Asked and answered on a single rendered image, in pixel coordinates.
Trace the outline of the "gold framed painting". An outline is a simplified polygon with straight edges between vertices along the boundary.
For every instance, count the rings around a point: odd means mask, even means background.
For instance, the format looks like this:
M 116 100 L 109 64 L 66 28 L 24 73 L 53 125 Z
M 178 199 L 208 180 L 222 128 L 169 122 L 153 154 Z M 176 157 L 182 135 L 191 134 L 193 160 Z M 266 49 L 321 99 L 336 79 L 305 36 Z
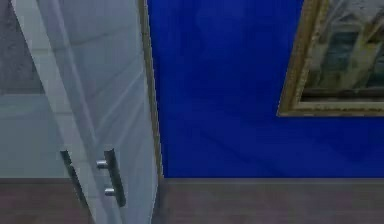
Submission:
M 304 0 L 280 117 L 384 117 L 384 0 Z

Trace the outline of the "white room door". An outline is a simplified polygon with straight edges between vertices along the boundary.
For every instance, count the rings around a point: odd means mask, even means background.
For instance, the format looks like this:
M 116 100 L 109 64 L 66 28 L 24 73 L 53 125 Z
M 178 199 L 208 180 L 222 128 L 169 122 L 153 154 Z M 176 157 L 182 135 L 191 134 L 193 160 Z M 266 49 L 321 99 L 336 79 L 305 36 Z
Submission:
M 11 0 L 95 224 L 151 224 L 158 188 L 137 0 Z M 126 205 L 96 167 L 115 150 Z

